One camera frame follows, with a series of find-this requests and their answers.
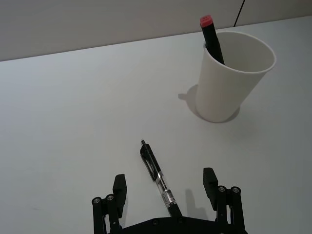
pen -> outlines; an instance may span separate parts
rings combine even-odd
[[[210,15],[200,18],[200,27],[206,42],[209,54],[218,62],[224,64],[220,43],[216,36],[213,18]]]
[[[148,172],[150,173],[152,180],[156,182],[162,199],[165,202],[165,205],[169,211],[171,217],[181,217],[182,213],[176,203],[174,196],[172,195],[171,190],[168,188],[165,181],[164,175],[157,163],[157,160],[153,154],[153,151],[149,144],[146,144],[145,141],[141,140],[141,150],[140,154],[143,162],[145,163]]]

white paper cup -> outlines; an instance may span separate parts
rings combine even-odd
[[[251,35],[217,33],[223,65],[204,46],[195,98],[197,112],[210,122],[224,122],[239,108],[251,90],[276,63],[273,50]]]

black pen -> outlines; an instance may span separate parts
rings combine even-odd
[[[167,186],[164,175],[161,172],[150,145],[146,144],[143,139],[141,140],[141,145],[142,147],[140,154],[143,162],[145,163],[152,180],[156,182],[169,214],[171,217],[181,217],[182,213],[176,203],[174,196],[172,195],[171,190]]]

bolt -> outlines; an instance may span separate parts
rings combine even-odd
[[[233,191],[234,193],[239,193],[239,189],[238,189],[238,188],[233,188],[232,191]]]
[[[224,192],[224,191],[225,191],[225,188],[220,187],[220,188],[219,188],[219,191],[220,191],[220,192]]]
[[[159,223],[159,222],[158,222],[158,219],[154,219],[154,220],[153,220],[153,225],[158,225],[158,223]]]
[[[96,199],[94,199],[93,203],[97,204],[97,203],[99,203],[100,201],[101,201],[101,199],[96,198]]]

table surface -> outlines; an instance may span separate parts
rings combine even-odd
[[[193,108],[192,33],[0,63],[0,227],[91,234],[91,200],[126,175],[123,226],[169,216],[139,155],[150,143],[185,216],[215,219],[202,176],[242,189],[246,230],[310,233],[312,17],[231,28],[276,53],[232,121]]]

